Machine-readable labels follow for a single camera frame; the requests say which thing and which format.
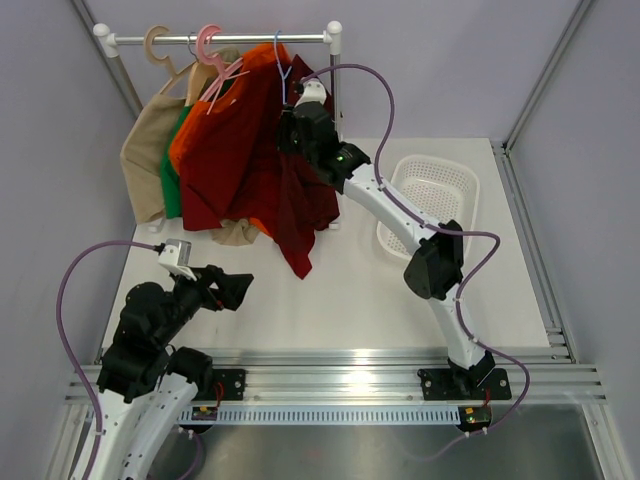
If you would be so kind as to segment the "dark maroon t shirt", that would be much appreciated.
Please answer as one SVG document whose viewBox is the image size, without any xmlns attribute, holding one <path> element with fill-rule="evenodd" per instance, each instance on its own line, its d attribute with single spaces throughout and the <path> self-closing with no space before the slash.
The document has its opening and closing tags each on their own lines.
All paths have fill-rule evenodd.
<svg viewBox="0 0 640 480">
<path fill-rule="evenodd" d="M 281 116 L 280 77 L 275 51 L 259 45 L 243 55 L 252 72 L 245 81 L 249 98 L 239 135 L 243 148 L 243 176 L 235 194 L 235 217 L 256 219 L 279 246 L 294 274 L 305 278 L 315 233 L 339 216 L 336 194 L 322 184 L 298 154 L 277 149 Z"/>
</svg>

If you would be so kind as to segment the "light blue wire hanger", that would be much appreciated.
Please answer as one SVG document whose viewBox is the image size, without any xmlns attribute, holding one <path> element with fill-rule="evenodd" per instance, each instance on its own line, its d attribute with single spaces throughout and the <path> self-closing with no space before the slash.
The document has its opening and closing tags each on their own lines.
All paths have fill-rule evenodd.
<svg viewBox="0 0 640 480">
<path fill-rule="evenodd" d="M 281 60 L 281 56 L 279 53 L 279 36 L 281 34 L 280 30 L 277 30 L 274 33 L 273 37 L 273 50 L 274 56 L 276 59 L 276 67 L 279 73 L 280 81 L 281 81 L 281 99 L 282 105 L 285 106 L 287 104 L 287 79 L 291 72 L 292 67 L 289 67 L 287 70 L 283 68 L 283 63 Z"/>
</svg>

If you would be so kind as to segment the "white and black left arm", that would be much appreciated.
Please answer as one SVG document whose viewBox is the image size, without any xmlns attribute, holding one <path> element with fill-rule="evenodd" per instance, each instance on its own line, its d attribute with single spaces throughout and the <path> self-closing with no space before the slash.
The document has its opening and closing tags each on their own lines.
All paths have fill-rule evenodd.
<svg viewBox="0 0 640 480">
<path fill-rule="evenodd" d="M 244 398 L 245 370 L 216 369 L 206 353 L 170 344 L 199 310 L 237 310 L 253 275 L 208 265 L 173 280 L 170 291 L 145 282 L 126 296 L 96 382 L 92 425 L 99 444 L 84 446 L 75 479 L 143 479 L 193 401 Z"/>
</svg>

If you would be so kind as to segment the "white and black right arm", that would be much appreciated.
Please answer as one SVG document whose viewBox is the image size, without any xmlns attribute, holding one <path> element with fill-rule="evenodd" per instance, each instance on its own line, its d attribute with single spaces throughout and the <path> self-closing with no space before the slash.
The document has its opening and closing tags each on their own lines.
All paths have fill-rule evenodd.
<svg viewBox="0 0 640 480">
<path fill-rule="evenodd" d="M 423 385 L 455 399 L 484 398 L 495 360 L 461 326 L 458 315 L 462 306 L 455 293 L 463 282 L 464 265 L 461 226 L 453 220 L 440 224 L 424 219 L 362 150 L 338 138 L 331 115 L 319 102 L 283 107 L 278 147 L 302 155 L 323 183 L 371 213 L 410 254 L 404 282 L 429 303 L 448 353 L 446 370 L 419 374 Z"/>
</svg>

